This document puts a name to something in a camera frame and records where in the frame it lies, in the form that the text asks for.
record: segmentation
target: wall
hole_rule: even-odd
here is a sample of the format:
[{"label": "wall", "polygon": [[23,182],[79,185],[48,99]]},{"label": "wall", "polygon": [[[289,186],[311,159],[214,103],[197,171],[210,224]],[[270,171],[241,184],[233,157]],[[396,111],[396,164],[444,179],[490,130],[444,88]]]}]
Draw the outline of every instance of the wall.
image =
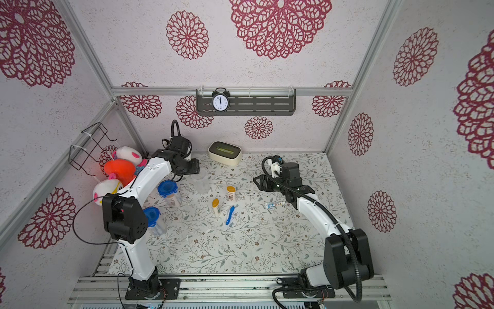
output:
[{"label": "wall", "polygon": [[493,11],[405,1],[329,156],[400,309],[494,306]]},{"label": "wall", "polygon": [[[0,12],[10,38],[0,53],[0,224],[109,100],[58,12],[48,17],[52,4],[34,3],[29,10],[13,1]],[[52,26],[37,28],[34,13]]]},{"label": "wall", "polygon": [[[150,101],[150,96],[140,97]],[[129,105],[134,98],[123,98]],[[195,111],[194,96],[160,96],[163,112],[154,118],[130,117],[149,151],[162,148],[162,139],[169,138],[173,119],[180,132],[192,142],[194,151],[207,151],[217,140],[240,146],[245,151],[321,151],[337,117],[318,116],[312,110],[313,97],[298,96],[292,116],[214,116],[202,117]]]},{"label": "wall", "polygon": [[[0,10],[0,224],[108,102],[52,3],[29,5],[2,2]],[[115,113],[104,123],[110,136],[132,146]],[[95,185],[70,169],[2,250],[0,308],[59,308],[77,278],[94,272],[103,248],[78,241],[71,223]],[[91,206],[76,228],[88,240],[104,241],[101,212]]]},{"label": "wall", "polygon": [[[387,3],[257,2],[71,5],[114,86],[350,87]],[[244,151],[321,151],[344,99],[298,97],[293,116],[252,120],[198,116],[193,97],[123,102],[150,149],[161,146],[171,120],[178,118],[196,151],[206,151],[215,140]]]}]

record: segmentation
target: table surface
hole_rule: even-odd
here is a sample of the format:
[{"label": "table surface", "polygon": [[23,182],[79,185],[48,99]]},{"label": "table surface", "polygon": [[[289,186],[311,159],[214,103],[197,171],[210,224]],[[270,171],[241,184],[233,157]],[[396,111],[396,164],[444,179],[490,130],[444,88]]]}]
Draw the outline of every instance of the table surface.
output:
[{"label": "table surface", "polygon": [[[252,178],[262,173],[264,157],[272,153],[246,153],[237,166],[193,154],[208,172],[211,190],[198,194],[185,176],[179,184],[180,207],[169,207],[154,190],[144,207],[157,207],[167,225],[159,238],[146,232],[151,260],[159,273],[280,273],[298,272],[317,265],[324,254],[324,240],[309,220],[291,204],[266,209],[266,202],[282,202],[279,192],[261,192]],[[303,183],[311,186],[323,205],[343,223],[353,226],[325,153],[280,153],[285,162],[297,162]],[[236,202],[226,200],[226,187],[236,187]],[[211,203],[223,202],[220,216]],[[226,226],[230,205],[235,205]],[[130,274],[129,264],[118,248],[109,274]]]}]

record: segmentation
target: toothbrush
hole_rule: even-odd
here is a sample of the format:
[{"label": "toothbrush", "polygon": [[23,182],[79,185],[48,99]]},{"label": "toothbrush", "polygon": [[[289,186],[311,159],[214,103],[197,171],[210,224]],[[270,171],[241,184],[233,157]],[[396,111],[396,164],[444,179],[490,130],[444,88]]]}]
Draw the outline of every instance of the toothbrush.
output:
[{"label": "toothbrush", "polygon": [[235,210],[235,206],[230,207],[230,212],[228,214],[228,219],[226,220],[226,225],[230,224],[230,220],[232,219],[233,211]]}]

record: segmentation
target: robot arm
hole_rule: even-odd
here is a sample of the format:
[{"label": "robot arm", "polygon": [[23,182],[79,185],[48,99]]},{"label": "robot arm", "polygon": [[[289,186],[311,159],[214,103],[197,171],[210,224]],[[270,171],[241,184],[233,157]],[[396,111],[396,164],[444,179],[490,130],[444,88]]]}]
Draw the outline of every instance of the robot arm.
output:
[{"label": "robot arm", "polygon": [[[265,162],[270,165],[271,173],[265,169]],[[297,163],[285,163],[279,156],[274,156],[265,158],[261,166],[264,174],[254,178],[259,190],[281,192],[325,238],[323,263],[301,271],[304,287],[331,285],[334,289],[346,288],[348,291],[348,286],[357,282],[357,276],[359,280],[374,276],[366,234],[361,229],[351,229],[334,218],[327,209],[323,210],[314,190],[302,184]],[[348,248],[349,242],[345,238],[350,240],[351,248]],[[345,246],[354,252],[353,258],[345,254]]]},{"label": "robot arm", "polygon": [[143,237],[148,219],[142,206],[149,193],[170,172],[175,175],[198,174],[199,161],[191,159],[192,145],[180,135],[171,137],[166,149],[158,149],[145,168],[116,194],[108,193],[102,199],[103,223],[112,239],[123,245],[129,259],[132,275],[129,277],[129,293],[143,295],[148,299],[160,296],[158,270],[149,257]]}]

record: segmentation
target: clear plastic cup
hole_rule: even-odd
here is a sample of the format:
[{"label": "clear plastic cup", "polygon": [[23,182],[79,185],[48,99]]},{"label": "clear plastic cup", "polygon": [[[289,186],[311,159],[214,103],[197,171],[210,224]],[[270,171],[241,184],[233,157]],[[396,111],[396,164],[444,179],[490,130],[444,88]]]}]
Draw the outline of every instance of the clear plastic cup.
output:
[{"label": "clear plastic cup", "polygon": [[206,194],[209,192],[209,189],[211,189],[209,179],[207,179],[206,169],[201,169],[199,174],[191,175],[190,182],[199,194]]},{"label": "clear plastic cup", "polygon": [[148,231],[155,237],[160,237],[166,233],[166,224],[163,221],[160,210],[156,207],[144,209],[144,214],[148,218]]},{"label": "clear plastic cup", "polygon": [[178,207],[182,203],[177,183],[172,180],[165,180],[160,183],[158,185],[158,193],[165,198],[165,201],[171,207]]}]

